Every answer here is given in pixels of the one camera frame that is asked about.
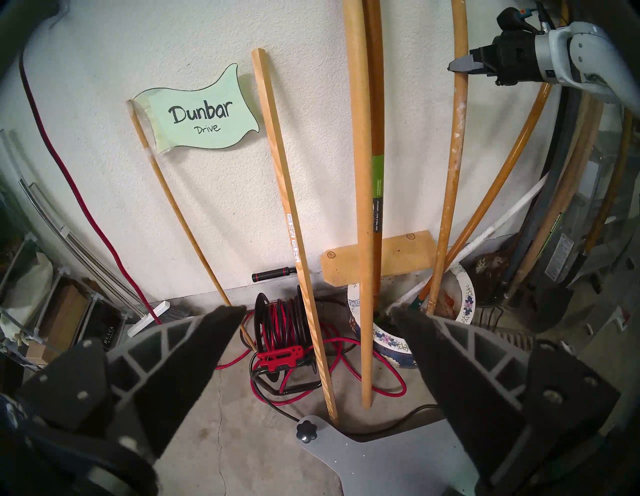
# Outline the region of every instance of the black handle grip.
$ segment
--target black handle grip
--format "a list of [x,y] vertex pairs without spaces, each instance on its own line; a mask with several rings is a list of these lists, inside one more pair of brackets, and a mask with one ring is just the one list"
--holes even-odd
[[258,272],[257,274],[251,274],[253,282],[266,281],[267,279],[275,279],[276,277],[288,276],[289,274],[295,274],[295,267],[283,267],[282,269],[267,270],[266,272]]

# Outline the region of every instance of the cardboard box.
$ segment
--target cardboard box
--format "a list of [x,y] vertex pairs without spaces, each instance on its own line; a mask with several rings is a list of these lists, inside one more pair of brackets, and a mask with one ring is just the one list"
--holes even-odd
[[[87,304],[86,296],[74,285],[59,287],[44,315],[40,336],[60,351],[69,349]],[[47,365],[58,354],[43,344],[31,342],[26,356],[38,365]]]

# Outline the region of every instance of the plastic bag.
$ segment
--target plastic bag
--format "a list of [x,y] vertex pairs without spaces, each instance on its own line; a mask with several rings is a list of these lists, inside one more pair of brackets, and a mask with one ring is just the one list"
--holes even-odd
[[43,253],[36,253],[36,262],[29,271],[17,280],[7,292],[3,301],[3,314],[0,318],[0,329],[12,341],[18,341],[21,329],[9,320],[8,313],[23,326],[36,312],[42,300],[51,290],[53,266]]

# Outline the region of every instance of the green label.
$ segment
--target green label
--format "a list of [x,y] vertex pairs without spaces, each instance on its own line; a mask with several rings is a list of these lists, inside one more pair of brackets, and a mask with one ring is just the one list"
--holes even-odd
[[153,88],[134,100],[147,113],[158,153],[172,147],[228,148],[259,131],[240,92],[237,64],[201,90]]
[[373,176],[373,232],[382,232],[382,196],[385,187],[385,156],[378,155],[372,161]]
[[373,157],[373,197],[382,198],[385,189],[385,156]]

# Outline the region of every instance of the white pipe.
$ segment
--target white pipe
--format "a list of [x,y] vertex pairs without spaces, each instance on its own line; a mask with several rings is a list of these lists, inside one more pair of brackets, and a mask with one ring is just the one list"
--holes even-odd
[[447,270],[451,269],[460,260],[463,260],[466,256],[472,253],[478,246],[480,246],[480,244],[482,244],[482,242],[485,239],[487,239],[494,232],[500,229],[507,222],[507,220],[513,217],[522,207],[528,204],[531,201],[531,199],[540,192],[542,187],[545,185],[546,181],[547,181],[547,174],[545,174],[545,176],[542,179],[540,179],[538,183],[533,188],[531,188],[526,195],[524,195],[521,199],[519,199],[514,206],[512,206],[509,210],[507,210],[504,213],[504,215],[502,215],[502,217],[500,217],[496,222],[494,222],[488,228],[486,228],[480,236],[475,238],[471,243],[469,243],[462,250],[460,250],[460,253],[458,254],[458,256],[456,256],[455,259],[453,259],[453,262],[451,262],[451,265],[447,267]]
[[[466,256],[472,253],[478,246],[480,246],[483,243],[485,239],[487,239],[494,232],[500,229],[507,222],[507,220],[513,217],[522,207],[528,204],[531,201],[531,199],[540,192],[542,187],[545,185],[546,181],[547,181],[547,174],[545,174],[545,176],[542,179],[540,179],[533,188],[531,188],[521,199],[519,199],[514,206],[512,206],[509,210],[507,210],[502,215],[502,217],[500,217],[496,222],[494,222],[487,229],[485,229],[480,236],[478,236],[471,243],[466,245],[464,249],[460,250],[459,254],[456,256],[455,259],[453,259],[453,261],[451,262],[449,267],[447,267],[447,270],[445,270],[445,272],[451,269],[452,267],[454,267],[455,265],[457,265],[457,263],[459,263],[460,260],[463,260]],[[408,303],[410,300],[413,301],[415,296],[420,292],[420,290],[424,287],[424,285],[429,282],[430,278],[431,278],[431,275],[429,275],[425,280],[420,281],[415,287],[412,287],[409,291],[404,293],[400,298],[395,300],[391,305],[389,305],[385,309],[385,313],[388,314],[392,308],[398,307],[403,303]]]

